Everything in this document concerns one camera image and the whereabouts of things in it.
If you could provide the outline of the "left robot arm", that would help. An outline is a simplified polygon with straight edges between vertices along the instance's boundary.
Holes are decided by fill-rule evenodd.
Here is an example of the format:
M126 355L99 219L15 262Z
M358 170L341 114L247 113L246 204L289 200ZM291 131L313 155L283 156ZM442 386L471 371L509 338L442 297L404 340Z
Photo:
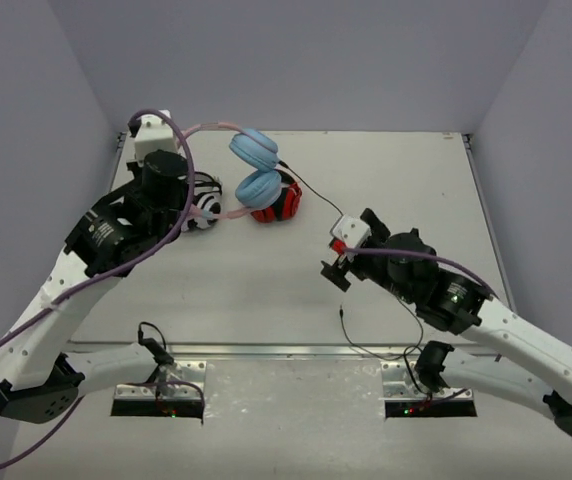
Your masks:
M180 211L191 204L189 167L180 154L157 150L129 168L132 180L80 218L39 292L0 341L0 416L43 424L95 391L119 384L166 390L179 381L173 357L144 334L125 347L64 349L142 256L177 238Z

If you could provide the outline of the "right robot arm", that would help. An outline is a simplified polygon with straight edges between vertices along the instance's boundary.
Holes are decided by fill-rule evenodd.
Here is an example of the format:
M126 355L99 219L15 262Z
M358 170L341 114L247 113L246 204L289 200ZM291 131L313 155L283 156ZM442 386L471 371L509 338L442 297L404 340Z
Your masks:
M337 258L322 275L342 291L349 275L369 280L432 328L492 349L499 360L429 341L414 368L428 391L465 388L512 402L572 437L572 346L531 324L464 266L436 254L417 229L393 234L371 209L330 229Z

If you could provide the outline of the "pink blue cat-ear headphones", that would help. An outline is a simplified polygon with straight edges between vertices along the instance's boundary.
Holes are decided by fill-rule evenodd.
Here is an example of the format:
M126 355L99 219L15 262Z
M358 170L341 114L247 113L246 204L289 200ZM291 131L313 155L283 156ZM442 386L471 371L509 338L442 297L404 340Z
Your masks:
M236 134L229 143L229 149L240 160L254 169L236 188L235 197L242 205L237 210L212 213L192 205L190 216L206 220L237 219L254 211L270 206L281 194L281 176L277 172L279 162L278 146L258 130L242 128L230 122L202 123L183 131L188 139L203 130L230 130Z

